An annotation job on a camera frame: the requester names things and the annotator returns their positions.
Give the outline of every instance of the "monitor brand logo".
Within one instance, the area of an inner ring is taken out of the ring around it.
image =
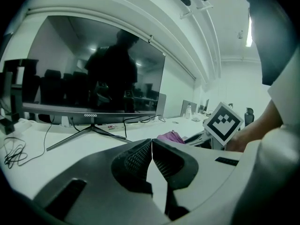
[[[97,117],[97,114],[85,114],[85,117]]]

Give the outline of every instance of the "pink cloth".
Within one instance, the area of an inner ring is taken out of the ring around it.
[[[174,132],[174,130],[172,130],[172,132],[168,132],[166,134],[159,135],[157,138],[162,139],[162,140],[185,144],[184,141],[182,140],[182,138],[179,136],[179,134]]]

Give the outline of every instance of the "monitor stand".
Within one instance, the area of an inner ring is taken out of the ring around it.
[[[60,142],[52,145],[51,147],[47,148],[46,150],[47,151],[51,151],[52,149],[55,149],[55,148],[57,148],[57,147],[65,144],[65,143],[67,143],[67,142],[69,142],[69,141],[71,141],[71,140],[73,140],[73,139],[75,139],[75,138],[77,138],[77,137],[79,137],[79,136],[81,136],[83,134],[91,132],[91,131],[96,132],[96,133],[98,133],[100,135],[103,135],[103,136],[110,136],[111,138],[120,140],[122,142],[126,142],[126,143],[130,143],[131,142],[131,141],[127,140],[125,137],[113,135],[113,134],[111,134],[109,132],[106,132],[106,131],[104,131],[104,130],[98,128],[98,127],[96,127],[94,123],[95,123],[94,118],[91,118],[91,125],[89,127],[87,127],[86,129],[84,129],[84,130],[82,130],[82,131],[80,131],[78,133],[75,133],[72,136],[67,137],[66,139],[64,139],[64,140],[62,140],[62,141],[60,141]]]

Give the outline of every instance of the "bottle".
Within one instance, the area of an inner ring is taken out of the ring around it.
[[[187,110],[186,110],[185,118],[186,119],[192,119],[192,106],[191,106],[190,103],[187,105]]]

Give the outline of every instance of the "ceiling light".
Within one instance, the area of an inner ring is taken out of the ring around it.
[[[251,47],[252,45],[252,21],[251,17],[249,17],[249,30],[248,30],[248,37],[247,37],[247,42],[246,42],[246,47]]]

